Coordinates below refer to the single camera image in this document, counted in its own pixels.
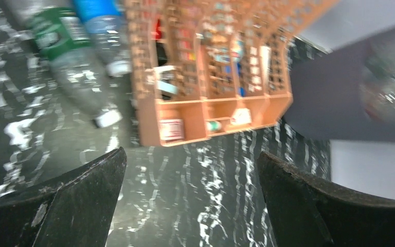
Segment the desk organizer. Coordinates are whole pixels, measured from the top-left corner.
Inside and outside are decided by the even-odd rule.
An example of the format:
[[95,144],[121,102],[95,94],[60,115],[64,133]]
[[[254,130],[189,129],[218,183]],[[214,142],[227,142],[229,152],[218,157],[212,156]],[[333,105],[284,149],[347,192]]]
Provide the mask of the desk organizer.
[[[292,102],[290,40],[338,2],[124,1],[144,146],[175,146],[275,125]],[[158,20],[168,57],[161,67],[154,41]],[[174,88],[167,98],[166,75]]]

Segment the clear plastic bottle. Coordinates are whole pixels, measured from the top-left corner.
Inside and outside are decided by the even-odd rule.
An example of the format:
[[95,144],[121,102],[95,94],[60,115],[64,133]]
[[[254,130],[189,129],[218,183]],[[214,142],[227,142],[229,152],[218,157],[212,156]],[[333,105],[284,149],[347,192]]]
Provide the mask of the clear plastic bottle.
[[101,86],[108,77],[97,60],[81,22],[68,0],[7,0],[18,21],[32,30],[40,54],[64,93],[98,127],[122,119]]
[[73,0],[75,9],[91,35],[98,56],[112,77],[129,74],[129,47],[122,40],[123,19],[113,0]]

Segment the black marble table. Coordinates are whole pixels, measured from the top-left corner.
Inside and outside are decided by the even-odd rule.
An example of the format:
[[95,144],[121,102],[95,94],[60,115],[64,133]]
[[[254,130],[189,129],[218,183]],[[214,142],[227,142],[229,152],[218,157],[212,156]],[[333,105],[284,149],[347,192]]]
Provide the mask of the black marble table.
[[[107,246],[276,246],[254,170],[259,153],[330,178],[329,142],[303,138],[284,121],[202,143],[141,147],[129,78],[110,81],[124,120],[96,129],[62,96],[29,39],[0,4],[0,197],[122,146],[128,167]],[[297,63],[320,52],[296,40],[290,55]]]

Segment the white wall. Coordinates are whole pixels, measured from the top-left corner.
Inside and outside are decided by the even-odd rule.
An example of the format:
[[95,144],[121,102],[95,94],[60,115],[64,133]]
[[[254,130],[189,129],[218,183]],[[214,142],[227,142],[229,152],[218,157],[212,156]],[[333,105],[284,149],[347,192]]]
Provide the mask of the white wall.
[[[301,36],[336,49],[391,26],[395,0],[342,0]],[[331,165],[333,182],[395,199],[395,144],[333,140]]]

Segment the white bottle cap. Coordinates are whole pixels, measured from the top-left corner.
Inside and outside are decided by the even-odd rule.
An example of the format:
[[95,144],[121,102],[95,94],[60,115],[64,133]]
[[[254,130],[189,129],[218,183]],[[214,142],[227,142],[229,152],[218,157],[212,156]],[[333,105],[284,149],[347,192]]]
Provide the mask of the white bottle cap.
[[122,120],[122,114],[118,110],[108,111],[95,118],[96,125],[100,128],[111,126]]
[[121,77],[131,73],[131,65],[127,61],[114,61],[106,66],[106,72],[111,77]]

